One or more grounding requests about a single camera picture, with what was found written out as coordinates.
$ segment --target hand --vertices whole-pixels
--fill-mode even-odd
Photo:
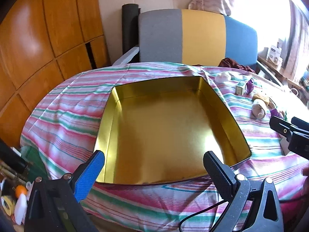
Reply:
[[[303,176],[309,176],[309,165],[302,169]],[[303,186],[303,194],[309,194],[309,177],[305,179],[304,186]]]

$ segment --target black cable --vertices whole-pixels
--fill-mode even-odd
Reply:
[[[304,198],[307,198],[309,196],[309,194],[304,194],[300,197],[297,197],[297,198],[293,198],[293,199],[290,199],[290,200],[279,200],[280,203],[288,203],[288,202],[293,202],[293,201],[299,201],[301,199],[304,199]]]
[[[219,206],[219,205],[221,205],[222,203],[225,203],[225,202],[227,202],[227,201],[225,201],[225,200],[219,201],[218,203],[216,203],[216,204],[210,206],[209,208],[205,208],[205,209],[203,209],[203,210],[201,210],[201,211],[199,211],[199,212],[196,212],[196,213],[194,213],[194,214],[192,214],[192,215],[189,215],[189,216],[185,217],[184,219],[182,219],[182,220],[180,221],[180,223],[179,223],[179,225],[178,225],[179,231],[180,231],[180,232],[183,232],[182,229],[181,229],[181,225],[183,224],[184,221],[190,219],[190,218],[193,217],[193,216],[196,216],[196,215],[202,214],[202,213],[204,213],[204,212],[207,212],[208,210],[211,210],[211,209],[213,209],[213,208],[215,208],[215,207],[217,207],[217,206]]]

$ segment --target white plush toy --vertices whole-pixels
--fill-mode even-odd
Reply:
[[[262,119],[266,116],[267,107],[263,100],[256,99],[253,101],[252,113],[258,119]]]
[[[230,81],[231,80],[231,75],[229,74],[228,71],[223,71],[221,73],[219,73],[215,78],[214,78],[215,82],[217,83],[223,83],[226,81]]]

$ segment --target wooden panel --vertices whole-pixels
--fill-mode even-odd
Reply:
[[[77,6],[85,41],[103,35],[98,0],[77,0]]]
[[[19,147],[20,135],[29,116],[20,96],[15,95],[0,115],[0,137],[7,145]]]
[[[53,59],[42,0],[17,0],[0,25],[3,64],[19,88]]]
[[[3,66],[0,60],[0,110],[4,107],[6,102],[15,92],[15,87],[12,81],[3,70]]]
[[[95,64],[98,68],[105,67],[109,64],[108,51],[104,36],[100,36],[90,42]]]
[[[43,0],[50,41],[58,56],[83,42],[76,0]]]
[[[91,70],[91,64],[84,44],[59,57],[58,64],[64,79],[68,79],[80,72]]]
[[[58,65],[56,61],[52,61],[25,82],[19,94],[28,109],[33,111],[37,104],[61,82],[63,78]]]

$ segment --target maroon cloth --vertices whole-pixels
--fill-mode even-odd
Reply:
[[[245,71],[250,71],[250,72],[255,73],[255,71],[251,69],[249,66],[240,65],[235,60],[229,57],[222,59],[219,64],[219,67],[234,68],[234,69],[245,70]]]

